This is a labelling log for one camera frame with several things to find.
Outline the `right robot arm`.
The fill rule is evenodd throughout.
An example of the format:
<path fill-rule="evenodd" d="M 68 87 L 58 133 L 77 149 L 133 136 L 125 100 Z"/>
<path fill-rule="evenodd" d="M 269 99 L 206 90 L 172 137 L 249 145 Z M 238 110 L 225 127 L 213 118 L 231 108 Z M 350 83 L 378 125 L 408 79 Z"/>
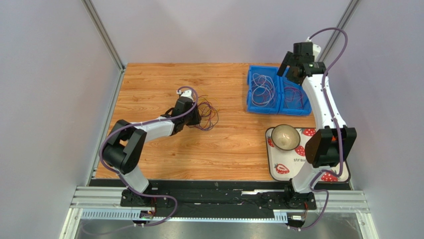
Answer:
<path fill-rule="evenodd" d="M 357 138 L 356 129 L 347 126 L 335 105 L 328 69 L 323 62 L 315 61 L 314 49 L 312 42 L 294 43 L 277 72 L 303 88 L 316 123 L 316 132 L 305 145 L 306 162 L 285 187 L 287 204 L 309 202 L 318 179 L 325 173 L 333 174 L 333 167 L 339 167 L 335 176 L 341 176 Z"/>

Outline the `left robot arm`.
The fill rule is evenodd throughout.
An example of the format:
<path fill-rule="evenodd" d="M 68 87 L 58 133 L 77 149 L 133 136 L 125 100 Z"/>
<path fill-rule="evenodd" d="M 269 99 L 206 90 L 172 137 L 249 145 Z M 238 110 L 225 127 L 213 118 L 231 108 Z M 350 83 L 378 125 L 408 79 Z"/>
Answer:
<path fill-rule="evenodd" d="M 180 96 L 173 108 L 160 117 L 138 123 L 119 120 L 100 149 L 101 163 L 117 173 L 132 192 L 141 195 L 149 186 L 138 166 L 144 144 L 180 132 L 186 125 L 200 123 L 195 100 Z"/>

